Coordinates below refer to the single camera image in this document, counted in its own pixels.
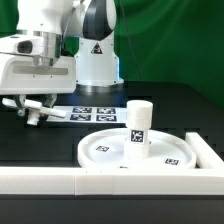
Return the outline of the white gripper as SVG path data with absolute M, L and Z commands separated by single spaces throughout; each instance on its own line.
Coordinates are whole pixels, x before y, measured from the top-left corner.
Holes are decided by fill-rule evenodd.
M 20 117 L 26 96 L 19 94 L 47 94 L 44 105 L 52 108 L 57 93 L 75 88 L 75 59 L 60 55 L 59 35 L 0 38 L 0 95 L 15 95 Z

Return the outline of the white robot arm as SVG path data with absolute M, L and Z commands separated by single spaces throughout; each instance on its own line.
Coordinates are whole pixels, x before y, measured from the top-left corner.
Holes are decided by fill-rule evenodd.
M 17 97 L 71 93 L 76 84 L 110 86 L 112 72 L 90 71 L 98 60 L 85 52 L 76 61 L 65 54 L 68 36 L 88 40 L 94 48 L 113 36 L 114 0 L 18 0 L 14 35 L 0 38 L 0 95 Z

